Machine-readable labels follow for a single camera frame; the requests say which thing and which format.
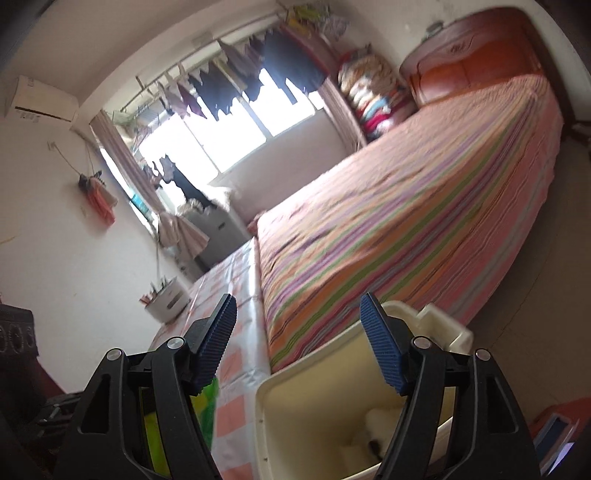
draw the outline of striped bedspread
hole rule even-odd
[[[467,324],[546,198],[563,121],[545,78],[428,106],[258,222],[271,368],[358,319],[359,298]]]

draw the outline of white basket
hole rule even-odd
[[[145,309],[160,323],[170,323],[180,315],[189,301],[189,294],[174,277]]]
[[[421,313],[401,302],[383,305],[415,335],[457,353],[469,353],[472,333],[428,306]],[[339,480],[348,476],[342,447],[372,408],[402,408],[405,399],[387,385],[361,322],[318,350],[270,376],[255,400],[256,457],[262,480]],[[446,388],[431,462],[447,449],[454,389]],[[379,464],[347,480],[369,480]]]

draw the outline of blue gripper pad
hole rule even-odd
[[[410,384],[405,372],[413,334],[401,319],[388,317],[372,293],[361,297],[361,324],[386,383],[399,395],[407,395]]]
[[[197,351],[197,365],[199,367],[192,383],[196,391],[199,392],[212,382],[236,324],[236,298],[230,295],[225,297],[222,297],[213,311],[213,318],[210,317],[213,322]]]

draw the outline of window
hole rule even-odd
[[[317,92],[306,97],[288,80],[287,86],[297,99],[297,103],[292,105],[266,70],[261,70],[259,78],[263,87],[255,102],[250,102],[246,95],[236,98],[230,109],[232,114],[219,112],[219,121],[216,122],[202,99],[197,98],[207,118],[190,115],[181,119],[173,115],[141,143],[140,153],[149,164],[156,163],[160,171],[160,158],[168,155],[199,188],[263,145],[267,139],[324,108]],[[171,207],[184,203],[182,191],[174,184],[161,182],[161,185],[166,194],[164,203]]]
[[[154,214],[150,211],[147,205],[142,202],[139,196],[133,191],[133,189],[128,185],[127,181],[124,179],[123,175],[115,165],[115,162],[111,158],[111,156],[107,153],[104,148],[100,149],[100,153],[102,153],[105,162],[107,163],[107,167],[115,177],[115,180],[121,185],[127,196],[129,197],[129,204],[132,207],[137,218],[142,224],[152,233],[157,231],[157,221],[154,218]]]
[[[250,104],[271,135],[279,135],[289,127],[314,115],[314,105],[289,80],[286,84],[297,100],[295,105],[291,104],[287,95],[273,82],[265,69],[261,70],[259,79],[263,85],[261,93],[256,102],[250,102]]]
[[[234,99],[230,108],[232,114],[225,115],[219,112],[219,121],[217,122],[201,98],[198,98],[197,101],[207,119],[191,115],[185,117],[185,121],[220,172],[226,171],[238,160],[265,143],[265,135],[237,99]]]

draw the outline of screw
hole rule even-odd
[[[488,350],[480,348],[476,351],[476,356],[483,362],[488,362],[491,359],[491,354]]]
[[[118,348],[113,348],[107,352],[107,360],[117,360],[122,353]]]
[[[431,340],[429,340],[427,337],[416,337],[413,340],[414,346],[417,348],[420,348],[421,350],[427,350],[428,348],[431,348]]]
[[[177,348],[181,348],[184,344],[184,338],[182,337],[172,337],[168,342],[166,342],[166,346],[171,350],[176,350]]]

